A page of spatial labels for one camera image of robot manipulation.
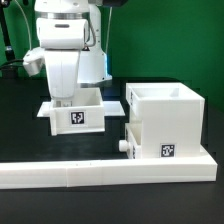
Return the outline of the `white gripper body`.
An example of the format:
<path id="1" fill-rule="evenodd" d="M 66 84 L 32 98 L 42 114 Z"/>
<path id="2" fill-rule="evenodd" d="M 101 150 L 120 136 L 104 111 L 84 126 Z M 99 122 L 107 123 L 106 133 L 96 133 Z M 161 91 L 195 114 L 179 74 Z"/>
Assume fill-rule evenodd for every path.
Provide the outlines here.
<path id="1" fill-rule="evenodd" d="M 51 98 L 72 98 L 77 86 L 80 53 L 89 39 L 88 21 L 38 18 L 36 28 L 39 47 L 26 53 L 24 68 L 33 76 L 45 66 Z"/>

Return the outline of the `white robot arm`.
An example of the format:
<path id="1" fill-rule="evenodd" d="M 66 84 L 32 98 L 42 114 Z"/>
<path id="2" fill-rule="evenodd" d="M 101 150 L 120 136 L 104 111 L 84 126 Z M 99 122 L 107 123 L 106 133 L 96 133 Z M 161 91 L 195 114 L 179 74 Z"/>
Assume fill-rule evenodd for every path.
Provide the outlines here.
<path id="1" fill-rule="evenodd" d="M 71 106 L 79 83 L 107 78 L 106 54 L 101 48 L 99 8 L 121 7 L 128 0 L 36 0 L 39 46 L 23 58 L 27 73 L 46 70 L 51 99 Z"/>

